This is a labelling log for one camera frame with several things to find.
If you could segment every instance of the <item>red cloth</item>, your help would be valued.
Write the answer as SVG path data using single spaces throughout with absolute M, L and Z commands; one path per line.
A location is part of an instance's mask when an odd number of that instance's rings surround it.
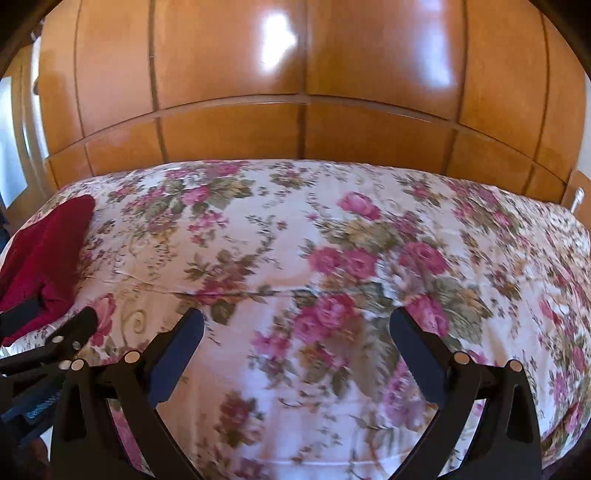
M 84 195 L 68 200 L 45 218 L 19 231 L 0 270 L 0 311 L 41 295 L 43 308 L 4 346 L 66 314 L 74 303 L 76 267 L 95 200 Z

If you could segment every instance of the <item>metal rivet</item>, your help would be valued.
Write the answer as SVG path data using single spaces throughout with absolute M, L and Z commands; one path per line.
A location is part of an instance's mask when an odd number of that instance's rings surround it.
M 457 364 L 467 365 L 470 363 L 470 355 L 464 352 L 456 352 L 453 354 L 453 359 Z
M 74 372 L 77 372 L 78 370 L 80 370 L 82 367 L 84 366 L 84 360 L 81 360 L 80 358 L 78 360 L 74 360 L 72 362 L 72 366 L 71 369 Z
M 134 364 L 139 360 L 139 352 L 132 350 L 125 354 L 125 363 Z
M 509 362 L 509 368 L 511 368 L 514 372 L 521 372 L 523 370 L 523 365 L 519 360 L 511 360 Z

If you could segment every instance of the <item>black strap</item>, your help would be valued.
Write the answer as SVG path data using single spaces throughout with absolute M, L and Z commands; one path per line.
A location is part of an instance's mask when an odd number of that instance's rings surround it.
M 12 336 L 28 322 L 35 319 L 43 308 L 39 295 L 20 303 L 7 312 L 0 313 L 0 339 Z

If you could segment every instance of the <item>bed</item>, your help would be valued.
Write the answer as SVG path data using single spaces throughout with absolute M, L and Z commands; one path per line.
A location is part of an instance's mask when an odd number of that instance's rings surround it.
M 96 208 L 76 302 L 4 354 L 90 305 L 79 356 L 115 362 L 198 307 L 205 337 L 159 413 L 207 479 L 391 475 L 435 412 L 387 333 L 399 305 L 477 362 L 524 364 L 544 466 L 589 421 L 590 241 L 565 207 L 401 168 L 203 161 L 79 181 L 27 225 L 83 194 Z

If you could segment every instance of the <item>clamp jaw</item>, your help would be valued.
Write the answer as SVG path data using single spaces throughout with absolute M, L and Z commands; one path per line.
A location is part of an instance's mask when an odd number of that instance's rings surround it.
M 435 480 L 458 441 L 475 400 L 486 399 L 480 423 L 460 467 L 446 480 L 540 480 L 540 430 L 523 365 L 474 363 L 451 353 L 405 308 L 390 317 L 390 336 L 426 400 L 439 407 L 427 430 L 390 480 Z
M 53 478 L 79 480 L 84 471 L 87 480 L 203 480 L 155 410 L 170 398 L 203 333 L 202 313 L 189 309 L 173 330 L 159 333 L 143 353 L 127 352 L 118 363 L 103 367 L 75 360 L 54 421 Z M 109 398 L 119 400 L 154 477 L 131 465 L 111 417 Z

